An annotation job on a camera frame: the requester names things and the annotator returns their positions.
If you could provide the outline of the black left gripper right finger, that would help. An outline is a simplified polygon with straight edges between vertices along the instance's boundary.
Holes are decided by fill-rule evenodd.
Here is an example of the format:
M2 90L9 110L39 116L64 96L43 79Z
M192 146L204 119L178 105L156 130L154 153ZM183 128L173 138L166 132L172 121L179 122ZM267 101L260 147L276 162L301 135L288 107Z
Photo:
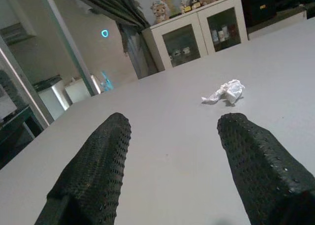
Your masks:
M252 225L313 225L315 177L267 129L222 115L218 134Z

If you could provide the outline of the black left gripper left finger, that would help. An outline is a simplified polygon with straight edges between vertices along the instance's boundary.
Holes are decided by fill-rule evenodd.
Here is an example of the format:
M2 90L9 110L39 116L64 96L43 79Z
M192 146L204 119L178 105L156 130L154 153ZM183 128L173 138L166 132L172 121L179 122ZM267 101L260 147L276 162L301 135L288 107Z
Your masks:
M63 169L35 224L114 224L130 139L128 119L110 115Z

